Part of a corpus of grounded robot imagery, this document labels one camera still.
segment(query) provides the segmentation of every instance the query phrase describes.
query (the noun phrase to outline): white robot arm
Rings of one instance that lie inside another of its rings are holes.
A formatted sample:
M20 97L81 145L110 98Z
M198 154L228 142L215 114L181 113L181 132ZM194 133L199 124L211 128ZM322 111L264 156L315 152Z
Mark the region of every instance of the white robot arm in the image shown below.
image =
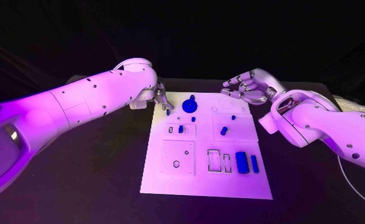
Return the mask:
M365 113L341 112L329 99L313 91L287 91L263 69L238 75L222 86L237 83L240 91L222 89L224 95L254 105L273 102L270 112L258 120L270 134L280 131L300 148L320 139L341 158L365 167Z
M0 192L15 181L32 157L56 137L130 105L147 101L173 109L152 63L129 59L114 70L94 75L51 91L0 104Z

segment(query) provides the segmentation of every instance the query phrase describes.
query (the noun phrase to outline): blue object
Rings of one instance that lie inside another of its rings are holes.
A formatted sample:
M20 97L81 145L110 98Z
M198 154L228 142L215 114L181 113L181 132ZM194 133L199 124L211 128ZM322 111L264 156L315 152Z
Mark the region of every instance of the blue object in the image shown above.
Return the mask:
M237 160L238 173L240 174L250 173L245 152L237 152L235 153L235 160Z
M191 99L186 99L185 102L182 103L182 109L185 112L192 113L198 109L198 104L195 101L195 96L191 95Z
M228 130L228 128L224 126L222 131L221 131L221 135L227 135L227 130Z
M257 156L256 155L251 155L251 162L253 162L254 173L258 173L258 165L257 165Z

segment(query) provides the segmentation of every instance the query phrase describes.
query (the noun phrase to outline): table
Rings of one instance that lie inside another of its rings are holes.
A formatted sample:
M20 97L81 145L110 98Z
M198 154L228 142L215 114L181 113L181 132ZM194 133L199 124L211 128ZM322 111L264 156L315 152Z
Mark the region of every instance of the table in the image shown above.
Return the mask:
M219 92L221 80L166 79L166 89ZM283 83L335 99L320 83ZM153 115L120 109L67 132L33 158L0 194L0 223L359 223L365 202L320 142L293 146L258 119L270 104L250 106L274 200L140 194ZM344 160L365 194L365 169Z

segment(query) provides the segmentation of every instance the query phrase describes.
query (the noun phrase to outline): black curtain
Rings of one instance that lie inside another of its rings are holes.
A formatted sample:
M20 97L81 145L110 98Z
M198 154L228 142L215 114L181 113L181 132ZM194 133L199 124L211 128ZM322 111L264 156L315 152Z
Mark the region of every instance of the black curtain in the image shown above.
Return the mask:
M260 67L364 102L364 0L0 0L0 100L153 62L162 77Z

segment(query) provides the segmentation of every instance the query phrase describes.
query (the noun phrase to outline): blue rectangular block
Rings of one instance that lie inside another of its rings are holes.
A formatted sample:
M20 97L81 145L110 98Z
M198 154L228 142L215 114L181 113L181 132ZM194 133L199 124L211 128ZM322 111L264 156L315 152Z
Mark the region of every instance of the blue rectangular block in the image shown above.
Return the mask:
M235 153L235 160L237 160L238 173L240 174L250 173L245 152L237 152Z
M251 162L253 162L254 173L258 173L258 165L257 165L257 156L256 155L251 155Z

